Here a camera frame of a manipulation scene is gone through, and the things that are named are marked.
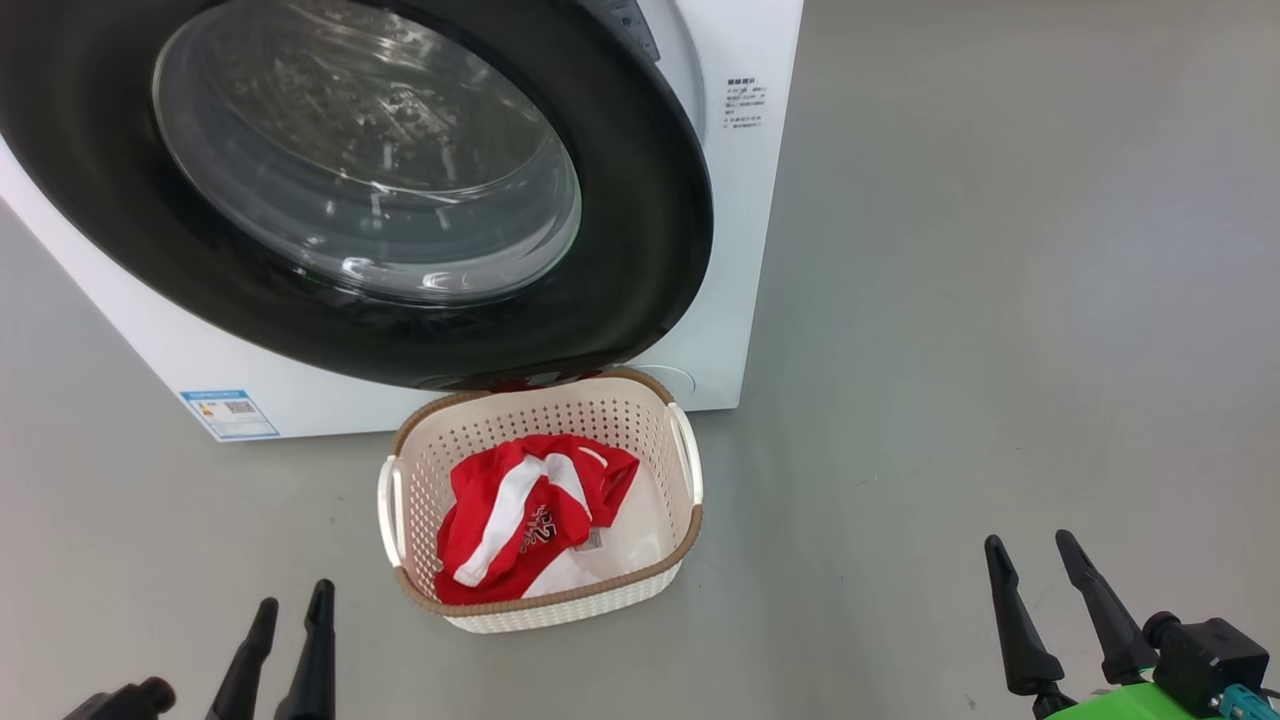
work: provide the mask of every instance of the clothing tag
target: clothing tag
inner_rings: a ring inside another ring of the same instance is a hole
[[[600,539],[600,528],[591,528],[591,534],[588,536],[586,542],[573,548],[575,552],[589,552],[593,550],[600,550],[604,547],[604,541]]]
[[[184,392],[182,398],[218,439],[252,439],[280,434],[242,389]]]

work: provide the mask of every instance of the front-loading washing machine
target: front-loading washing machine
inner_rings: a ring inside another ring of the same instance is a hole
[[[220,441],[737,405],[801,0],[0,0],[0,196]]]

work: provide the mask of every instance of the washing machine door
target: washing machine door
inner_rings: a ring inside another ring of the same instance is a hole
[[[408,387],[570,378],[662,337],[710,255],[637,13],[8,1],[0,135],[116,263],[250,342]]]

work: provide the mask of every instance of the white plastic basket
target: white plastic basket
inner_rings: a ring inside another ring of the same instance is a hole
[[[517,437],[573,433],[621,447],[640,470],[602,547],[579,562],[598,583],[527,600],[445,605],[436,533],[453,507],[449,471],[463,457]],[[545,628],[611,612],[662,592],[701,527],[703,475],[685,413],[657,380],[635,370],[545,389],[465,393],[438,400],[396,434],[378,479],[387,557],[408,596],[472,633]]]

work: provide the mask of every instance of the glass door window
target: glass door window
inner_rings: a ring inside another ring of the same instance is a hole
[[[573,163],[509,79],[346,0],[236,0],[188,20],[152,82],[192,184],[301,274],[466,305],[543,277],[577,234]]]

